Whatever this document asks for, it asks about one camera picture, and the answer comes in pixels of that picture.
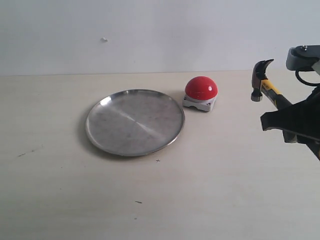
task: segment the hammer head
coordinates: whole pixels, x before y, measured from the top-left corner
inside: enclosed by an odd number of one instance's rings
[[[269,64],[272,63],[273,61],[274,61],[273,59],[259,61],[253,68],[253,72],[252,72],[253,92],[251,93],[251,100],[254,102],[260,102],[262,100],[261,82],[262,80],[267,79],[266,69],[269,66]]]

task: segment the hammer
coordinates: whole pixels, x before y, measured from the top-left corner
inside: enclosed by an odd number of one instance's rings
[[[273,59],[259,61],[254,66],[252,72],[253,92],[251,94],[251,100],[254,102],[260,102],[264,94],[278,110],[281,111],[284,109],[292,108],[293,104],[280,93],[280,91],[270,82],[270,80],[266,76],[266,69],[273,61]],[[268,126],[269,122],[267,121],[267,119],[270,119],[270,114],[272,114],[272,112],[266,112],[260,118],[262,129],[264,131],[272,129],[272,127]],[[308,138],[305,138],[303,136],[297,136],[297,134],[290,131],[283,130],[282,133],[285,143],[306,144],[308,148],[314,153],[314,155],[320,160],[320,144],[318,142],[314,142],[313,140],[310,141]]]

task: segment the small mark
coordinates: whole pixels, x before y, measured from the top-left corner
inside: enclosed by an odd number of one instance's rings
[[[19,156],[17,156],[17,158],[20,158],[20,157],[22,157],[22,156],[24,156],[24,155],[26,155],[27,153],[25,152],[25,153],[22,153],[22,154],[20,154]]]

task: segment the white button base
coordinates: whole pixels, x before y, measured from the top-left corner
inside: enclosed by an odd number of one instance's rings
[[[216,98],[217,97],[215,96],[214,98],[211,98],[209,100],[197,100],[185,95],[182,100],[182,105],[187,108],[195,107],[201,111],[211,112],[212,109],[214,108]]]

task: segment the white wall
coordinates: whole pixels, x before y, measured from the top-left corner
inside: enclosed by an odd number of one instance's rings
[[[318,0],[0,0],[0,76],[251,69],[320,44]],[[100,39],[106,37],[108,42]]]

